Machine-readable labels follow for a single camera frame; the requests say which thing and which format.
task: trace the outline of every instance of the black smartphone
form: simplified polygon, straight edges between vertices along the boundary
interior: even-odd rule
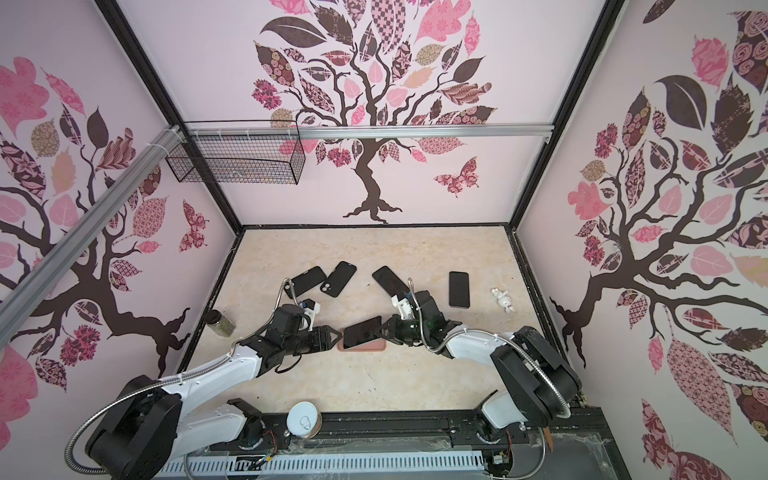
[[[326,278],[323,285],[320,287],[320,291],[327,293],[328,295],[336,298],[339,296],[344,287],[352,278],[352,275],[357,271],[357,267],[347,262],[339,262],[333,272]]]
[[[395,275],[395,272],[392,272],[388,266],[379,268],[377,271],[373,272],[371,276],[376,283],[387,292],[389,298],[394,297],[398,293],[408,293],[408,286],[405,285],[403,281],[400,280],[400,277]]]
[[[448,305],[469,308],[469,273],[451,272],[449,274]]]
[[[296,296],[299,296],[315,286],[320,285],[325,279],[326,274],[323,272],[323,269],[319,266],[313,266],[301,275],[292,278],[291,283],[293,283],[293,289],[296,291]],[[285,291],[289,298],[293,298],[290,295],[290,285],[285,285]]]
[[[362,345],[363,343],[375,340],[376,336],[373,335],[373,331],[378,329],[381,325],[382,317],[375,316],[372,319],[346,327],[343,333],[344,348],[351,349],[358,345]]]

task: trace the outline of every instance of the marble floor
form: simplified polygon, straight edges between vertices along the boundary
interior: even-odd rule
[[[337,298],[315,287],[300,299],[321,304],[316,325],[334,329],[396,313],[371,273],[389,266],[417,290],[429,290],[447,319],[493,332],[523,325],[540,329],[503,227],[326,228],[250,230],[245,234],[215,307],[236,324],[231,339],[206,328],[190,368],[223,355],[233,339],[250,335],[269,318],[282,278],[318,265],[330,275],[340,260],[357,272]],[[448,305],[448,274],[469,273],[471,308]],[[509,290],[516,313],[496,304],[491,288]],[[293,363],[286,357],[284,366]],[[388,343],[382,352],[306,355],[290,372],[267,374],[227,390],[203,408],[241,397],[262,412],[287,412],[302,400],[320,411],[472,409],[503,389],[494,367],[448,359],[424,347]]]

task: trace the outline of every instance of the can lid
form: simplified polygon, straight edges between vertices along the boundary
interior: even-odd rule
[[[208,325],[216,325],[221,320],[221,312],[219,310],[209,310],[203,315],[203,321]]]
[[[288,412],[288,430],[298,437],[306,437],[317,425],[317,407],[311,402],[299,402]]]

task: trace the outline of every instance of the pink butterfly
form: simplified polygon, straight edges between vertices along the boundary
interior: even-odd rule
[[[438,175],[435,177],[435,181],[441,185],[448,187],[448,191],[458,198],[458,192],[464,190],[464,185],[472,187],[477,185],[478,176],[475,173],[477,170],[477,157],[472,157],[462,167],[462,172],[456,177],[454,175]]]
[[[184,216],[187,218],[187,223],[190,224],[190,229],[181,238],[179,243],[179,251],[183,252],[189,250],[192,247],[200,248],[205,245],[205,236],[200,230],[205,228],[205,223],[210,220],[205,220],[203,214],[196,214],[194,208],[184,200]]]

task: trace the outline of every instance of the black wire basket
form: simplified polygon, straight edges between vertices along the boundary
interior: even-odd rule
[[[190,157],[190,149],[182,143],[165,159],[180,182],[298,184],[306,160],[298,126],[295,121],[275,123],[281,131],[293,128],[275,134],[264,134],[263,129],[246,134],[192,134],[187,141],[197,145],[201,158]],[[197,160],[204,164],[202,168],[195,167]]]

